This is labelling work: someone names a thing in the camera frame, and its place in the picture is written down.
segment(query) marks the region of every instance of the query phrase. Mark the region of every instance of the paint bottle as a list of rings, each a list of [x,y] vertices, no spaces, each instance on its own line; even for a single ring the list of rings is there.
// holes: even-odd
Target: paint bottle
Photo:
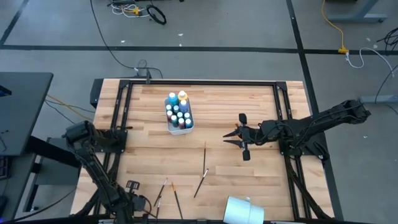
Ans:
[[[180,107],[178,106],[178,105],[175,105],[174,107],[173,107],[173,112],[176,114],[176,113],[178,113],[180,111]]]
[[[188,102],[186,100],[180,101],[180,111],[186,113],[188,112],[188,109],[189,109]]]
[[[183,118],[178,119],[178,126],[179,126],[181,129],[184,129],[184,128],[185,128],[185,121],[184,121]]]
[[[190,119],[190,118],[191,118],[190,113],[185,113],[185,114],[184,114],[184,118],[185,118],[185,119],[188,119],[188,118]]]
[[[185,93],[183,90],[180,91],[180,93],[178,94],[178,100],[179,100],[179,101],[188,100],[188,95],[187,95],[187,93]]]
[[[178,113],[177,113],[177,118],[178,118],[178,119],[183,118],[183,113],[178,112]]]
[[[178,127],[178,119],[177,119],[177,116],[172,115],[171,120],[172,120],[173,126],[174,126],[174,127]]]
[[[172,105],[166,105],[166,111],[169,111],[169,110],[172,110],[172,109],[173,109]]]
[[[192,128],[192,121],[191,121],[191,119],[186,119],[185,120],[185,127],[186,128]]]
[[[174,106],[174,105],[178,105],[178,98],[175,95],[175,93],[170,93],[169,94],[169,103]]]
[[[166,115],[167,115],[167,119],[168,119],[169,121],[171,121],[172,116],[173,116],[173,111],[168,111],[168,112],[166,112]]]

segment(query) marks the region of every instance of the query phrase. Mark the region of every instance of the black desk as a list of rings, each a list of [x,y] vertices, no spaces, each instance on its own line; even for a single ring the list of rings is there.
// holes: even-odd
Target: black desk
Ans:
[[[51,73],[0,73],[0,85],[12,91],[0,97],[0,156],[10,156],[10,178],[0,181],[2,195],[7,197],[3,220],[15,217],[31,172],[38,173],[36,155],[79,167],[75,156],[33,136],[32,130],[50,87]]]

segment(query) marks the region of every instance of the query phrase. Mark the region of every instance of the white bottle cap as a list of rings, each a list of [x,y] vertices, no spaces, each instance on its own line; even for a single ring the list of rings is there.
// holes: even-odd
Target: white bottle cap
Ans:
[[[178,95],[181,96],[181,97],[184,97],[185,96],[185,92],[183,90],[181,90]]]

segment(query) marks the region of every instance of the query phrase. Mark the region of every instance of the paint bottle tray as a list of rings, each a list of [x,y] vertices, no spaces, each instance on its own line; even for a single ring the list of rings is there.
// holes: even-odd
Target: paint bottle tray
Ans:
[[[191,128],[185,128],[185,129],[181,129],[180,127],[174,127],[173,124],[171,123],[171,121],[169,121],[167,119],[167,115],[166,115],[166,125],[167,125],[167,130],[170,131],[170,133],[172,133],[173,135],[179,135],[179,134],[188,134],[191,133],[193,131],[193,127],[195,126],[195,122],[193,120],[193,115],[192,115],[192,110],[191,110],[191,103],[188,101],[189,103],[189,109],[188,109],[188,113],[191,114],[191,122],[192,122],[192,127]],[[169,105],[169,99],[166,98],[164,100],[164,113],[166,114],[167,110],[166,110],[166,105]]]

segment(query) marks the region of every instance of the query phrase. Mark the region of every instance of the gray floor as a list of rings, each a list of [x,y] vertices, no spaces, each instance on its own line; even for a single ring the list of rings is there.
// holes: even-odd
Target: gray floor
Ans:
[[[7,28],[21,2],[0,1],[0,33]],[[93,2],[109,45],[297,47],[285,1],[155,2],[167,16],[166,26],[155,24],[147,18],[128,19],[114,15],[106,7],[106,0]],[[340,47],[340,33],[323,20],[321,4],[321,1],[293,0],[305,49]],[[356,4],[330,2],[326,4],[326,11],[354,11],[360,4],[361,1]],[[347,48],[373,48],[376,44],[378,50],[383,49],[382,43],[374,42],[396,28],[397,6],[394,0],[384,0],[373,9],[374,12],[389,14],[390,18],[382,24],[339,24],[345,32]],[[88,0],[29,1],[6,44],[103,45]],[[115,52],[115,56],[131,66],[144,58],[148,66],[161,69],[164,78],[304,81],[298,54]],[[375,95],[388,74],[387,66],[378,56],[365,56],[366,65],[360,70],[351,68],[343,55],[306,57],[320,110],[347,99]],[[390,56],[388,60],[395,66],[398,56]],[[360,63],[355,55],[352,61]],[[105,51],[0,50],[0,70],[52,72],[54,79],[49,94],[89,109],[88,97],[94,78],[135,75],[132,70],[117,64]],[[397,82],[397,77],[390,79],[382,94],[397,93]],[[383,105],[366,107],[373,114],[366,123],[341,125],[326,132],[343,215],[351,221],[394,223],[394,212],[398,209],[398,152],[394,140],[398,133],[395,125],[398,116]],[[65,108],[59,110],[74,121],[80,120]],[[42,139],[59,137],[69,125],[67,120],[45,105],[34,128],[34,135]],[[35,205],[42,207],[50,204],[69,191],[70,186],[67,185],[61,192],[58,188],[46,186],[39,189]],[[71,200],[66,200],[46,214],[67,215],[70,206]]]

